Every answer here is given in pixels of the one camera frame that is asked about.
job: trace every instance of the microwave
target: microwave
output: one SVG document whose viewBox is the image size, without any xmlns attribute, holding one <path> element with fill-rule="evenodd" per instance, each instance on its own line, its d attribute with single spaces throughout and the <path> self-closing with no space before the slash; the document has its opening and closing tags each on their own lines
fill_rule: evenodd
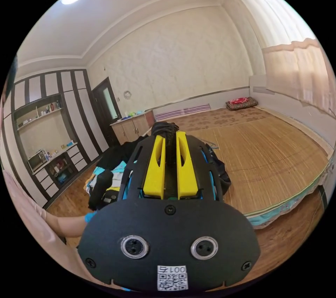
<svg viewBox="0 0 336 298">
<path fill-rule="evenodd" d="M 28 165 L 34 173 L 39 167 L 48 161 L 48 155 L 45 150 L 37 151 L 32 157 L 28 159 Z"/>
</svg>

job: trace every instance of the qr code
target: qr code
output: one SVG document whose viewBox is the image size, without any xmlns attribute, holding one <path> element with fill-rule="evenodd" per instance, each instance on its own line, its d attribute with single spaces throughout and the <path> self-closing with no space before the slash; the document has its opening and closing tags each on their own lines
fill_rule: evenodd
<svg viewBox="0 0 336 298">
<path fill-rule="evenodd" d="M 178 291 L 188 289 L 186 273 L 158 273 L 157 289 L 159 291 Z"/>
</svg>

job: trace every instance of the red blanket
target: red blanket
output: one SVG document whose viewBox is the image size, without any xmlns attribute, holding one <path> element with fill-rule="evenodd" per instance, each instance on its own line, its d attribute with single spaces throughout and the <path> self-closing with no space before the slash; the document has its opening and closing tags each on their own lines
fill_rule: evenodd
<svg viewBox="0 0 336 298">
<path fill-rule="evenodd" d="M 229 101 L 230 104 L 242 104 L 242 103 L 246 103 L 248 101 L 248 97 L 241 97 L 241 98 L 237 98 L 237 99 L 232 99 L 231 101 Z"/>
</svg>

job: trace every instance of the person's arm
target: person's arm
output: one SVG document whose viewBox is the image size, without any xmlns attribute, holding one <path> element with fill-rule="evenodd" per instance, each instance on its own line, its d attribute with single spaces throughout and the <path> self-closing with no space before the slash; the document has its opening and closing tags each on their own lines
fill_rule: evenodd
<svg viewBox="0 0 336 298">
<path fill-rule="evenodd" d="M 85 216 L 57 217 L 46 212 L 48 226 L 60 237 L 81 237 L 86 227 Z"/>
</svg>

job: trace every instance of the striped cushion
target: striped cushion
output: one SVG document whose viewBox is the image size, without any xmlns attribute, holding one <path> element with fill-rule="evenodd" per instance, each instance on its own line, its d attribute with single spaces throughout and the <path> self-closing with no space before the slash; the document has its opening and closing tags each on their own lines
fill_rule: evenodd
<svg viewBox="0 0 336 298">
<path fill-rule="evenodd" d="M 210 104 L 205 104 L 205 105 L 200 105 L 200 106 L 195 106 L 192 108 L 184 108 L 181 110 L 175 110 L 175 111 L 170 111 L 170 112 L 165 112 L 165 113 L 160 113 L 155 116 L 155 120 L 163 120 L 167 118 L 174 118 L 176 116 L 183 116 L 183 115 L 189 115 L 191 113 L 196 113 L 196 112 L 201 112 L 201 111 L 206 111 L 206 110 L 211 110 Z"/>
</svg>

